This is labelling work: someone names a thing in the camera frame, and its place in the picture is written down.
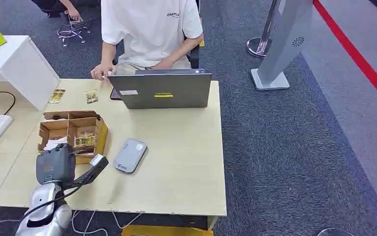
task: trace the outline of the open cardboard box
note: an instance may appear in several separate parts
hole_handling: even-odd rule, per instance
[[[77,164],[87,164],[97,154],[102,154],[106,144],[108,128],[103,118],[94,111],[63,111],[44,113],[39,135],[42,142],[38,151],[44,152],[48,140],[67,137],[73,146]]]

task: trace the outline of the beige shorts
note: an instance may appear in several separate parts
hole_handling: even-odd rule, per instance
[[[117,75],[134,75],[136,70],[150,70],[151,67],[143,67],[127,62],[120,62],[116,66]],[[187,57],[181,58],[174,63],[172,69],[190,69],[191,65]]]

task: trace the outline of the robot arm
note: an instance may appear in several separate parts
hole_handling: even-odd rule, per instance
[[[16,236],[61,236],[71,217],[71,208],[64,200],[83,185],[92,183],[109,164],[103,155],[96,155],[90,162],[92,168],[74,179],[75,155],[69,144],[39,155],[36,159],[36,178],[41,184],[31,197],[31,206],[23,216]],[[67,195],[64,191],[76,188]]]

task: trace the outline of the card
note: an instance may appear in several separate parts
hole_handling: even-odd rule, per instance
[[[94,103],[98,101],[98,92],[96,89],[89,90],[86,92],[87,104]]]
[[[48,103],[49,104],[57,104],[61,102],[61,98],[63,97],[65,93],[65,89],[56,89],[52,93],[51,97],[49,98]]]

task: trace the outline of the gray laptop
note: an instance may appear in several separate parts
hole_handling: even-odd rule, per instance
[[[109,76],[128,109],[207,107],[211,80],[210,73]]]

